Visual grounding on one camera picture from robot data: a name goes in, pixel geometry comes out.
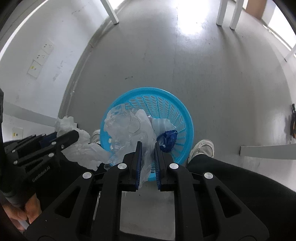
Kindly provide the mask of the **person's left hand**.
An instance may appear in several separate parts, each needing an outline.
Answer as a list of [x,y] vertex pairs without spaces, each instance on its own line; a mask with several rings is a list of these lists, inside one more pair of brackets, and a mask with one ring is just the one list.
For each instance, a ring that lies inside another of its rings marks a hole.
[[41,213],[40,201],[34,194],[25,204],[24,210],[14,207],[10,202],[2,204],[4,211],[10,218],[15,227],[20,231],[24,232],[24,227],[20,224],[20,221],[29,221],[32,223]]

